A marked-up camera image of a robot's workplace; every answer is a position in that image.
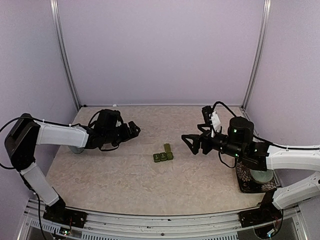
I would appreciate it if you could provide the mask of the green weekly pill organizer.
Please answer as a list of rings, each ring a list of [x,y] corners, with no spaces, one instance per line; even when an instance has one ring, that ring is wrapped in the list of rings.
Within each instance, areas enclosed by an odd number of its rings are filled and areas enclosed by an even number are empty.
[[[153,156],[153,161],[155,163],[159,162],[165,162],[165,161],[171,161],[174,159],[174,155],[172,152],[171,145],[169,143],[165,143],[163,145],[164,151],[160,153],[154,153]]]

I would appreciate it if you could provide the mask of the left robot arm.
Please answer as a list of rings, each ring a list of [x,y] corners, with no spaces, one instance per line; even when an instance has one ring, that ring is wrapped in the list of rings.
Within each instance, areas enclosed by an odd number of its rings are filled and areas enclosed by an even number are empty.
[[[125,123],[120,111],[102,109],[96,112],[87,125],[62,124],[37,119],[29,113],[12,120],[14,126],[4,140],[11,162],[24,184],[44,203],[46,212],[63,223],[70,218],[66,203],[48,183],[36,163],[35,150],[39,145],[68,146],[75,154],[83,150],[99,149],[111,145],[116,150],[121,143],[139,136],[141,129],[133,122]]]

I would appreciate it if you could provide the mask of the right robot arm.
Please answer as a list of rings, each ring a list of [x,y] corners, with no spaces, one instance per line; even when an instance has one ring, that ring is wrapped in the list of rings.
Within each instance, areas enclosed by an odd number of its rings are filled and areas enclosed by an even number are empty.
[[[182,140],[196,155],[211,150],[226,154],[254,171],[293,169],[310,170],[314,173],[303,180],[265,194],[263,205],[256,210],[256,218],[266,222],[276,209],[281,210],[320,194],[320,147],[283,146],[268,141],[254,141],[254,124],[244,117],[230,119],[227,134],[217,132],[212,124],[201,134],[183,134]]]

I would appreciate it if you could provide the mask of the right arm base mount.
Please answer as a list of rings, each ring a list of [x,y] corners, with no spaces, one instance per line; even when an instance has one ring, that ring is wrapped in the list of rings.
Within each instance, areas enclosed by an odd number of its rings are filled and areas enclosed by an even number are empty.
[[[258,208],[244,210],[238,213],[242,228],[252,227],[275,221],[283,217],[283,211],[277,209],[273,204],[261,205]]]

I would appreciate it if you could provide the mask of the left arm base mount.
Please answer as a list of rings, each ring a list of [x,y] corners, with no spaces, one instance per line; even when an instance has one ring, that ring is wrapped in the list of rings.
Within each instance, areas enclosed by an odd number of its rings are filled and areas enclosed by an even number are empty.
[[[69,208],[53,209],[47,208],[43,214],[45,220],[54,223],[83,229],[88,214],[84,211]]]

